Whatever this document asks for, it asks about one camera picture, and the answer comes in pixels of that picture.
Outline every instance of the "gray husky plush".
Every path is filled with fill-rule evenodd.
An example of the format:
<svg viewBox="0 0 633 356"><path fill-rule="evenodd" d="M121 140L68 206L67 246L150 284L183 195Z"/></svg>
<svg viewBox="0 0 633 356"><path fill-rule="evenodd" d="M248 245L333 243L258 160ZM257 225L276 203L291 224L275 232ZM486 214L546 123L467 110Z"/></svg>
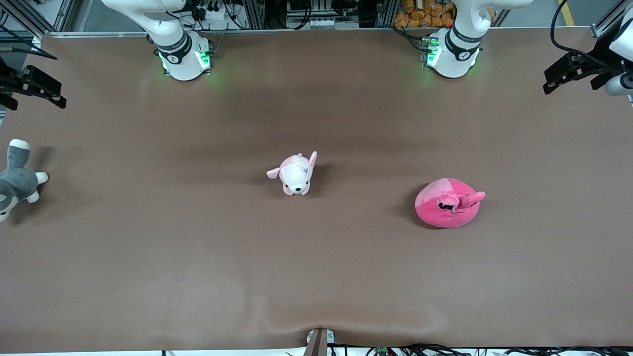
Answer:
<svg viewBox="0 0 633 356"><path fill-rule="evenodd" d="M20 139L11 140L6 152L7 169L0 173L0 222L9 217L11 210L21 201L39 200L37 186L48 181L48 174L25 168L31 146Z"/></svg>

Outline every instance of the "plush toy ear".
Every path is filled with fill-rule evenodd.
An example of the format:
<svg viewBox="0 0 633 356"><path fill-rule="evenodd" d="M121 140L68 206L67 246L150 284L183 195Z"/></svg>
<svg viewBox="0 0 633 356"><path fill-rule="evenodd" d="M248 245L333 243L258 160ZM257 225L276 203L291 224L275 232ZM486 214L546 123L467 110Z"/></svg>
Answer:
<svg viewBox="0 0 633 356"><path fill-rule="evenodd" d="M462 198L461 205L464 208L470 208L474 204L484 200L485 197L486 197L486 194L484 192L478 191L478 192L466 195L464 198Z"/></svg>
<svg viewBox="0 0 633 356"><path fill-rule="evenodd" d="M310 156L310 161L308 161L308 164L314 167L315 163L317 162L316 158L317 158L317 152L314 151L312 152L312 155Z"/></svg>
<svg viewBox="0 0 633 356"><path fill-rule="evenodd" d="M271 169L268 172L266 172L266 175L268 176L268 178L271 179L276 179L277 175L279 175L279 171L281 170L281 168L275 168L275 169Z"/></svg>

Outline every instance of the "plush toy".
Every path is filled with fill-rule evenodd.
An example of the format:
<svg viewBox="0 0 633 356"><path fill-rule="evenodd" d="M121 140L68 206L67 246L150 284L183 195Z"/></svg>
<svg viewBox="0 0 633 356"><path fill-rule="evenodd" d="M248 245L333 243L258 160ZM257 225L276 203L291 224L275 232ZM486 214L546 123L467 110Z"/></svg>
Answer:
<svg viewBox="0 0 633 356"><path fill-rule="evenodd" d="M9 217L11 210L21 201L39 200L37 186L48 181L48 175L34 172L24 165L28 162L31 146L20 139L11 140L7 149L8 168L0 173L0 222Z"/></svg>
<svg viewBox="0 0 633 356"><path fill-rule="evenodd" d="M290 156L281 163L281 166L266 172L266 175L271 179L276 179L279 175L286 195L306 195L310 190L310 178L312 178L316 158L316 151L312 152L309 160L302 154Z"/></svg>
<svg viewBox="0 0 633 356"><path fill-rule="evenodd" d="M459 227L471 221L486 197L468 184L442 178L424 187L415 198L415 211L422 221L437 227Z"/></svg>

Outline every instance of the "orange package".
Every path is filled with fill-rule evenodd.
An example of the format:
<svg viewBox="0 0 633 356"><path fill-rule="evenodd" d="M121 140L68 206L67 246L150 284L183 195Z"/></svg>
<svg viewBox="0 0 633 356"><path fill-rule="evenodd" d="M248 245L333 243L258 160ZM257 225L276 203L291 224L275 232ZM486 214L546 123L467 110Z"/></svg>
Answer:
<svg viewBox="0 0 633 356"><path fill-rule="evenodd" d="M402 11L404 11L405 13L411 13L413 10L415 10L415 3L413 2L413 0L402 0L400 5L402 6Z"/></svg>
<svg viewBox="0 0 633 356"><path fill-rule="evenodd" d="M497 13L494 11L493 8L488 8L487 10L490 14L490 21L494 24L494 22L497 20Z"/></svg>
<svg viewBox="0 0 633 356"><path fill-rule="evenodd" d="M426 14L421 20L420 20L420 27L429 27L431 26L431 15Z"/></svg>
<svg viewBox="0 0 633 356"><path fill-rule="evenodd" d="M431 18L431 27L442 27L442 19L439 17Z"/></svg>
<svg viewBox="0 0 633 356"><path fill-rule="evenodd" d="M413 20L413 21L415 21L415 20L420 21L421 19L424 18L424 15L426 15L424 13L424 10L415 10L414 12L411 13L411 20Z"/></svg>
<svg viewBox="0 0 633 356"><path fill-rule="evenodd" d="M409 25L409 15L406 13L398 13L394 20L394 26L401 29Z"/></svg>
<svg viewBox="0 0 633 356"><path fill-rule="evenodd" d="M444 6L440 3L435 2L435 0L426 0L426 5L424 6L424 12L430 14L433 17L437 17L442 15L444 11Z"/></svg>
<svg viewBox="0 0 633 356"><path fill-rule="evenodd" d="M442 26L451 27L453 26L453 16L450 12L447 12L442 15Z"/></svg>

